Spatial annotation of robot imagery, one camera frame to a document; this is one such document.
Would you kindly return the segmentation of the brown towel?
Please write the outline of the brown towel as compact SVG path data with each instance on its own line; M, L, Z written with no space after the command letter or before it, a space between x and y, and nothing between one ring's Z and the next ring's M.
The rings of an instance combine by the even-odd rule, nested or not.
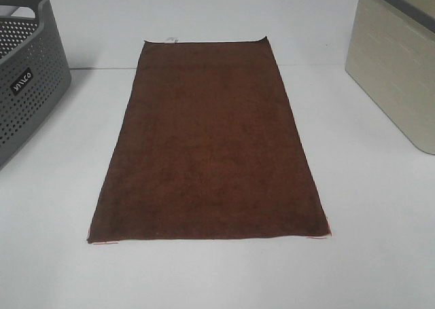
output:
M88 242L329 233L268 39L145 42Z

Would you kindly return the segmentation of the beige plastic storage box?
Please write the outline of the beige plastic storage box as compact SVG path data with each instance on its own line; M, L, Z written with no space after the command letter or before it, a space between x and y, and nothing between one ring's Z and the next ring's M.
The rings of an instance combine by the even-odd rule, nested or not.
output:
M358 0L345 70L417 149L434 153L434 0Z

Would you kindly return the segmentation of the grey perforated plastic basket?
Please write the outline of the grey perforated plastic basket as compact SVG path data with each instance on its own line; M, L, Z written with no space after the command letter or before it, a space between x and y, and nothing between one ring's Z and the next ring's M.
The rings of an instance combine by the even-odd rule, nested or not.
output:
M27 142L71 85L50 0L1 0L34 16L1 17L1 163Z

